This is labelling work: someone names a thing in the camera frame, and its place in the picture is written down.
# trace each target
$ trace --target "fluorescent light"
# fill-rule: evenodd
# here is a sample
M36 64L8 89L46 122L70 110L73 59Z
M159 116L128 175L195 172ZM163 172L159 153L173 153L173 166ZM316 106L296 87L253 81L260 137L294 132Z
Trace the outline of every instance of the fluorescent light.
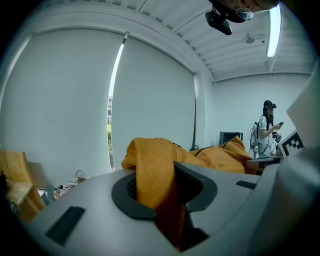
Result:
M274 57L276 54L281 29L280 4L269 11L269 44L266 55Z
M118 55L116 56L114 66L113 66L113 71L112 71L112 75L111 75L111 82L110 82L110 87L109 87L109 96L111 96L111 97L114 94L114 87L115 87L117 70L118 70L119 61L120 61L120 57L121 57L122 51L124 49L124 46L125 45L122 43L120 46Z

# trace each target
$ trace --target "ceiling light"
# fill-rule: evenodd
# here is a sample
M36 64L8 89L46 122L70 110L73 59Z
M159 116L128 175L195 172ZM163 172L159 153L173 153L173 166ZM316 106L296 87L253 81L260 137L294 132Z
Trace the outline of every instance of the ceiling light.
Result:
M276 54L281 29L280 4L269 11L269 44L266 51L268 57Z
M256 36L254 34L246 33L244 41L247 44L252 44L256 40Z

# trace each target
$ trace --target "black slot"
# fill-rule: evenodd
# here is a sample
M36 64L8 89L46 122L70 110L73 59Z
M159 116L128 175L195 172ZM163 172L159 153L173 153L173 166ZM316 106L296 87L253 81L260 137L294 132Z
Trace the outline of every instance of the black slot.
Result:
M239 180L236 185L247 188L247 189L251 189L254 190L257 186L257 184L255 183L251 183L251 182L247 182L247 181L243 181L243 180Z
M78 206L71 206L49 229L46 236L63 246L74 230L78 221L84 214L85 209Z
M156 211L136 201L136 173L118 180L112 188L114 204L127 216L137 220L156 220Z
M174 170L179 196L187 211L206 209L217 195L216 183L178 162L174 162Z

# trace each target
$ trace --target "woman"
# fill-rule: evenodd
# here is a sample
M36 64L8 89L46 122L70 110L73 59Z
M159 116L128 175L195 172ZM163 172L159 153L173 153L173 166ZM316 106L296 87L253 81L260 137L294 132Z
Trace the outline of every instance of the woman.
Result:
M259 158L270 157L275 147L272 138L272 132L275 129L280 129L282 126L279 124L274 125L274 109L277 106L270 100L266 100L263 104L263 116L259 121L259 141L258 141L258 154Z

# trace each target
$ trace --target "cable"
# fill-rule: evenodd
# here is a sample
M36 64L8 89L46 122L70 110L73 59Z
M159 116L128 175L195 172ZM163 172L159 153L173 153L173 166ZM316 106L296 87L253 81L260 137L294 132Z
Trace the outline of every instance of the cable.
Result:
M76 170L76 171L75 171L75 174L74 174L75 177L78 177L77 174L78 174L79 171L83 171L83 172L88 176L88 178L91 179L90 174L87 173L84 169L78 169L78 170Z
M272 152L275 150L275 148L277 147L277 142L276 141L274 141L275 142L275 145L274 145L274 147L273 147L273 149L271 150L271 154L272 154Z
M262 152L259 152L259 150L257 149L256 151L254 151L253 150L253 148L251 147L251 134L252 134L252 130L253 130L254 128L252 127L251 128L251 130L250 130L250 136L249 136L249 142L250 142L250 149L254 152L254 153L256 153L256 154L261 154L261 155L264 155L264 156L267 156L267 154L264 154L264 152L266 152L266 150L267 150L267 148L268 148L268 146L269 146L269 139L270 139L270 137L268 136L268 143L267 143L267 145L266 145L266 147L265 147L265 149L264 149L264 151L262 151ZM256 136L254 136L254 142L255 142L255 145L257 145L258 143L257 143L257 140L256 140Z
M194 98L194 128L193 128L192 148L190 149L190 151L199 149L199 146L196 145L196 122L197 122L197 101L196 101L196 98Z

